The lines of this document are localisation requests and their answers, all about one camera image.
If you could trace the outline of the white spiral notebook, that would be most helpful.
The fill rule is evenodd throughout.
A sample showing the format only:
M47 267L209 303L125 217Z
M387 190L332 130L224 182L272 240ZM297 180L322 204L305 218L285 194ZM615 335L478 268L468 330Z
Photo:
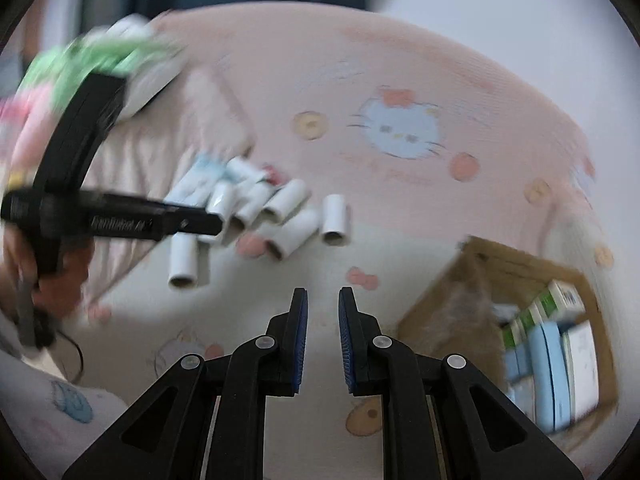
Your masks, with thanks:
M564 332L562 345L570 389L570 417L572 422L578 422L600 401L597 351L590 322Z

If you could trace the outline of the blue tissue pack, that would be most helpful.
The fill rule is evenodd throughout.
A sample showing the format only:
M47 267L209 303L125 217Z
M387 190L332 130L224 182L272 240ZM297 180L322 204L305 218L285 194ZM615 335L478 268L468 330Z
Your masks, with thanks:
M200 155L191 168L165 196L164 201L184 206L203 207L226 166L219 160Z

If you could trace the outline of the white cardboard tube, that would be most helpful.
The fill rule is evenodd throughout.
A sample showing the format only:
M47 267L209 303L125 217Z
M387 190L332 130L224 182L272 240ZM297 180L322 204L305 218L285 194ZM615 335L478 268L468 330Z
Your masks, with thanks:
M268 254L277 260L288 258L318 231L319 224L320 214L317 209L306 208L299 211L268 238Z
M241 203L233 214L233 220L239 223L242 228L249 228L258 218L265 204L269 202L273 193L274 187L267 181L253 184L241 198Z
M320 234L329 245L344 245L348 234L348 208L345 197L331 194L322 200Z
M175 288L193 287L198 282L198 239L177 233L171 237L168 284Z
M279 188L262 211L266 217L274 222L283 223L306 202L310 195L310 189L302 179L289 180L287 184Z
M258 183L267 180L268 172L254 166L248 159L236 156L227 162L226 170L235 181Z

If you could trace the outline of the pink patterned pillow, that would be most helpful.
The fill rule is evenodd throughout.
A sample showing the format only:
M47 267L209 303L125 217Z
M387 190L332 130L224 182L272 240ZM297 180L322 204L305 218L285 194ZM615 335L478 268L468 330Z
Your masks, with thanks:
M85 188L162 200L200 155L246 155L255 135L221 73L189 65L151 102L117 124L101 145Z

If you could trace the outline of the cardboard box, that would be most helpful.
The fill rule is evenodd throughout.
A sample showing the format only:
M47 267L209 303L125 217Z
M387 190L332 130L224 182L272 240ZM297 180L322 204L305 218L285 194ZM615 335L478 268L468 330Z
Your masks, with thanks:
M543 256L470 236L395 326L414 351L460 353L564 452L593 444L618 405L616 293L588 236Z

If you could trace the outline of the red white small packet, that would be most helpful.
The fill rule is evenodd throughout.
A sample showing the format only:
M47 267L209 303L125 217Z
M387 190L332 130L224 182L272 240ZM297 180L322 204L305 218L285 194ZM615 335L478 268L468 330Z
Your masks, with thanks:
M265 180L275 188L286 185L290 177L282 170L273 165L264 165L262 170L265 171Z

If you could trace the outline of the light blue book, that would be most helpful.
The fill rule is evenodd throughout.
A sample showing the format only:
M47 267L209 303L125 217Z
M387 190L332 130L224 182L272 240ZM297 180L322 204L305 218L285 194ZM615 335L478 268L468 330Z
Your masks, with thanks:
M527 336L535 386L537 426L546 434L564 430L572 418L570 386L558 324L536 325Z

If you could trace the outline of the green white panda box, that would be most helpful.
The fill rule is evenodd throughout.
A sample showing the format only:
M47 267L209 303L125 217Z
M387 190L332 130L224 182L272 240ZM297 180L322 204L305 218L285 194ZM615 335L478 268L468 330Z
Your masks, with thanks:
M504 348L515 349L537 325L545 322L570 325L585 313L586 307L577 288L570 283L553 280L528 308L518 311L514 320L503 327Z

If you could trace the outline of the green white cloth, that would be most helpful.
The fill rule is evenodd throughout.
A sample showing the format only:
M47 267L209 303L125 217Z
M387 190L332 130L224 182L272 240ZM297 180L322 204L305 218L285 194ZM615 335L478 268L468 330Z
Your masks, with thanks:
M182 47L158 32L147 18L130 14L111 26L91 29L65 47L39 53L18 91L49 86L52 107L64 110L88 74L122 78L126 92L119 118L125 120L149 104L185 65Z

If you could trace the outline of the pink Hello Kitty mat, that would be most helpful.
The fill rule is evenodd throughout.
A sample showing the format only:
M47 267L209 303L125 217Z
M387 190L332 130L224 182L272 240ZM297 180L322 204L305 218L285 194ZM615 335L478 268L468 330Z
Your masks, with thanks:
M132 402L179 356L231 350L309 294L302 390L267 404L270 479L377 479L382 438L346 427L338 291L391 332L470 236L535 256L581 236L592 217L576 174L591 174L578 125L517 76L461 44L337 6L255 3L171 11L153 22L194 65L221 73L247 112L254 165L345 197L344 245L319 235L284 260L202 249L193 287L168 284L160 244L113 280L94 260L108 320L73 326L87 387Z

